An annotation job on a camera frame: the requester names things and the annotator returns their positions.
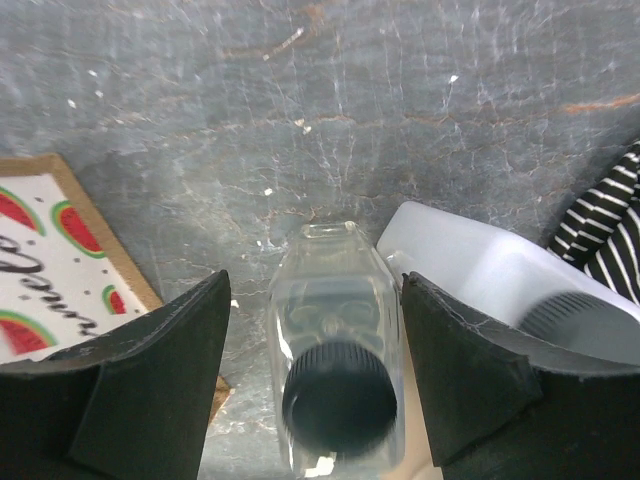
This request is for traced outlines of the clear square bottle grey cap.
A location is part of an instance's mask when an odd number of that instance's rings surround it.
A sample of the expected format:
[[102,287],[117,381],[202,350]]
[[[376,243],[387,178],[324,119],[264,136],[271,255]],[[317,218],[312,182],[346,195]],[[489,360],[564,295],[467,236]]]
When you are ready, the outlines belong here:
[[398,287],[356,223],[307,224],[268,289],[279,446],[299,479],[386,473],[405,453]]

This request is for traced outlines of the watermelon print canvas bag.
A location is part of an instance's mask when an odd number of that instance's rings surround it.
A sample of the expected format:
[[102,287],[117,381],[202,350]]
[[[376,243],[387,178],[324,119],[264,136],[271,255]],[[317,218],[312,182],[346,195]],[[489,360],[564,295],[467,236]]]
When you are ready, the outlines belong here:
[[[60,156],[2,160],[1,368],[42,361],[166,304]],[[209,422],[228,394],[218,374]]]

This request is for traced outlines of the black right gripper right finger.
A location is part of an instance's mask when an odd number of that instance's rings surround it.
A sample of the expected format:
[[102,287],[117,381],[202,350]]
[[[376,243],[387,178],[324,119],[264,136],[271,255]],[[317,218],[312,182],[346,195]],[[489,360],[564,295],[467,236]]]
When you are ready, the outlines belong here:
[[639,324],[578,292],[500,322],[417,273],[402,307],[431,458],[447,479],[635,479]]

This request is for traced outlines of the white square bottle grey cap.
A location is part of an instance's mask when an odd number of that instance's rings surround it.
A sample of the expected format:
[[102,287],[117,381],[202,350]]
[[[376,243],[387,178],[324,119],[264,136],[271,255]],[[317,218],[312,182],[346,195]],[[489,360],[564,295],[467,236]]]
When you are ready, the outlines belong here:
[[417,272],[510,327],[576,353],[639,362],[638,306],[515,233],[405,202],[377,250],[396,277]]

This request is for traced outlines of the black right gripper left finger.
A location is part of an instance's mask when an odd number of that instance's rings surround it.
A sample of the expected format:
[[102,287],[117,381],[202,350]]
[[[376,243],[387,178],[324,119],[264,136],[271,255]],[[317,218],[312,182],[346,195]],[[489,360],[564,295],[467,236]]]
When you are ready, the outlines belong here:
[[196,478],[230,301],[218,271],[95,339],[3,365],[2,477]]

